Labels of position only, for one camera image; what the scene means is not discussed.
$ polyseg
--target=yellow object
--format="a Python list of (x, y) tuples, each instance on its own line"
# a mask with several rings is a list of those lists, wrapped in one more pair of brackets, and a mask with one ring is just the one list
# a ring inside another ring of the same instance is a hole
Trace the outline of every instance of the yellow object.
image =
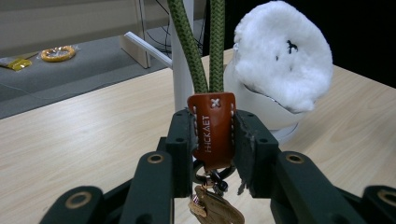
[(41, 51), (41, 59), (49, 63), (57, 63), (69, 60), (75, 54), (76, 51), (71, 46), (65, 46)]
[(12, 63), (9, 63), (7, 67), (14, 71), (20, 71), (22, 68), (27, 67), (31, 64), (32, 64), (31, 61), (19, 58), (13, 61)]

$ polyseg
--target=white fluffy object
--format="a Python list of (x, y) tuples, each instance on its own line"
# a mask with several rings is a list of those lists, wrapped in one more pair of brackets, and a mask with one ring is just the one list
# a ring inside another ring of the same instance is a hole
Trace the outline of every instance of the white fluffy object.
[(326, 39), (283, 1), (253, 8), (237, 25), (234, 42), (239, 81), (290, 112), (313, 110), (330, 88), (332, 53)]

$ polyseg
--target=leather tag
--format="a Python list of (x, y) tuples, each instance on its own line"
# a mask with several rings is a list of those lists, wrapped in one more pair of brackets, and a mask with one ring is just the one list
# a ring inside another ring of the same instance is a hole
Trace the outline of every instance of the leather tag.
[(233, 115), (235, 97), (231, 92), (194, 94), (188, 99), (195, 116), (197, 148), (193, 156), (204, 163), (206, 171), (231, 166), (233, 145)]

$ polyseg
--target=green rope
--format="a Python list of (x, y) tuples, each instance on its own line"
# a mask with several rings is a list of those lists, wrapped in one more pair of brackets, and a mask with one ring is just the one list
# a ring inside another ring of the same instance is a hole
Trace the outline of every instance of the green rope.
[(224, 91), (224, 11), (224, 0), (210, 1), (209, 91), (211, 92)]
[(186, 55), (194, 90), (200, 93), (208, 92), (204, 66), (202, 65), (198, 48), (195, 45), (183, 0), (168, 0), (168, 6), (181, 47)]
[[(208, 92), (205, 70), (187, 18), (183, 0), (168, 0), (172, 20), (181, 47), (186, 55), (195, 92)], [(223, 51), (224, 51), (224, 0), (211, 0), (210, 36), (210, 91), (223, 91)]]

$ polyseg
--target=light wood table surface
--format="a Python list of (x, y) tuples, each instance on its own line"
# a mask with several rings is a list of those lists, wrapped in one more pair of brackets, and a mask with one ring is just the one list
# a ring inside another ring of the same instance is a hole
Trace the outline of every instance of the light wood table surface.
[[(226, 50), (225, 62), (232, 51)], [(203, 58), (208, 70), (208, 58)], [(0, 119), (0, 223), (38, 223), (66, 191), (107, 192), (134, 176), (174, 114), (172, 71), (164, 69), (78, 97)], [(396, 90), (334, 67), (329, 93), (282, 150), (310, 157), (335, 186), (361, 196), (368, 185), (396, 188)], [(247, 223), (274, 223), (269, 200), (226, 199)], [(176, 199), (176, 223), (197, 223)]]

